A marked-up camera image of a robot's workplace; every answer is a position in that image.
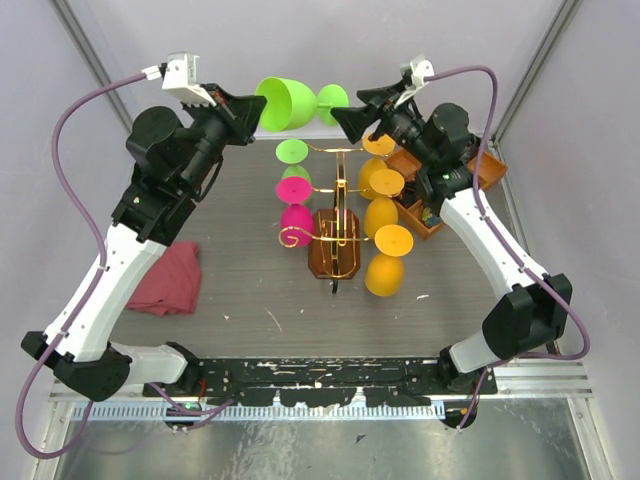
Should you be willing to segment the green wine glass back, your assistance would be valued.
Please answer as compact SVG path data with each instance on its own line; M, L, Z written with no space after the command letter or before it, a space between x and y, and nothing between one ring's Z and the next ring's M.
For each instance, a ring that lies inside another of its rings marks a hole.
M276 158L286 165L281 179L300 177L309 184L312 183L311 175L302 165L309 154L309 146L300 139L286 139L281 141L275 149Z

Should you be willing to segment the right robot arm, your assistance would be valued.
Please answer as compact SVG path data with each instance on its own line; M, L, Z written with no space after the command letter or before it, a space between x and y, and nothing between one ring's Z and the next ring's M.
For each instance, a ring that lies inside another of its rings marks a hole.
M500 221L492 220L466 152L472 146L466 110L454 103L438 105L423 118L399 85L361 90L360 107L334 107L331 114L351 143L374 126L372 136L387 135L420 163L416 191L463 241L485 273L497 299L478 332L443 349L438 379L444 390L459 394L474 373L526 354L560 338L572 285L563 274L549 275L526 263L524 251Z

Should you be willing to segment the green wine glass front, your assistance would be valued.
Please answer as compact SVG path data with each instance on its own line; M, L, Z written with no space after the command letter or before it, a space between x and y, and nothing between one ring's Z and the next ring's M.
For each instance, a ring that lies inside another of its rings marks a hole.
M266 99L259 125L273 133L302 128L315 117L326 126L335 126L331 110L349 106L348 94L338 84L325 85L315 93L298 80L272 76L258 84L255 94Z

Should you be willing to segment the green wine glass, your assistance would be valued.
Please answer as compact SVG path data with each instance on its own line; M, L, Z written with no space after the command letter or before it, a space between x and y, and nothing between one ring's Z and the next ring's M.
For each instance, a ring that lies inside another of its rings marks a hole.
M281 141L275 149L276 158L286 165L281 179L300 177L309 184L312 183L311 175L302 165L309 154L309 146L300 139L286 139Z
M315 93L298 80L272 76L258 84L255 94L266 99L259 125L273 133L302 128L315 117L326 126L335 126L331 110L349 106L348 94L338 84L325 85Z

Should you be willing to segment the pink wine glass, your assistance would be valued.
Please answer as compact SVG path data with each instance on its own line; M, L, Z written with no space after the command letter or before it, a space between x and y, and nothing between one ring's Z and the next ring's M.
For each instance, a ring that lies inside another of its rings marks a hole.
M312 241L313 217L304 205L311 193L310 182L300 176L281 179L276 186L278 199L286 204L280 217L279 241L287 248L305 247Z

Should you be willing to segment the orange wine glass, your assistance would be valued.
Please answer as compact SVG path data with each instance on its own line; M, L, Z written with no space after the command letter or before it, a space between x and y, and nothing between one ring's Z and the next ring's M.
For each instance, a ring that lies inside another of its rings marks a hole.
M389 224L377 230L374 244L378 254L368 265L365 286L373 295L389 297L402 286L405 273L403 258L413 250L414 239L405 227Z
M404 186L404 177L392 169L380 169L370 176L369 190L373 199L364 217L364 233L367 237L373 238L380 228L398 222L393 198L402 192Z
M370 177L378 170L387 169L384 158L394 152L395 142L388 135L382 135L376 140L371 140L369 135L365 135L362 147L371 157L360 168L358 189L362 197L371 200L375 197L375 192L370 187Z

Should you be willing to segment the gold wire glass rack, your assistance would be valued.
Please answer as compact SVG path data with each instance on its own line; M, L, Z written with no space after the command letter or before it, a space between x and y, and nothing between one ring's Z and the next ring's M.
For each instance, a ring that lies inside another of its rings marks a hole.
M307 249L307 266L318 280L330 282L337 294L343 280L351 280L361 266L360 244L368 239L360 234L359 218L350 209L348 196L354 192L347 175L347 155L355 148L321 148L304 141L310 152L335 158L333 186L320 188L311 183L312 193L304 205L311 211L314 231Z

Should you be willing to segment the orange wine glass front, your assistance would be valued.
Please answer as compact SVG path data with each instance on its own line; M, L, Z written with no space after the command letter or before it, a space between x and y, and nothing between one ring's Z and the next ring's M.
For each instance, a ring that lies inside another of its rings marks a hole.
M368 265L365 286L373 295L389 297L402 286L405 273L403 258L413 250L414 239L405 227L389 224L377 230L374 244L378 254Z

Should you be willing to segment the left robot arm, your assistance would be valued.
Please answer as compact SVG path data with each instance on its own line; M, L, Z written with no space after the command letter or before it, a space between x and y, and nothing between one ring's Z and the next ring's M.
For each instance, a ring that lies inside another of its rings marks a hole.
M208 194L224 148L253 142L267 104L261 95L234 96L217 84L200 90L203 102L181 103L192 119L189 126L165 106L136 117L125 142L135 160L131 183L94 264L56 320L22 340L26 353L92 401L104 401L130 384L165 384L178 396L199 387L199 360L185 347L127 346L110 336L140 281Z

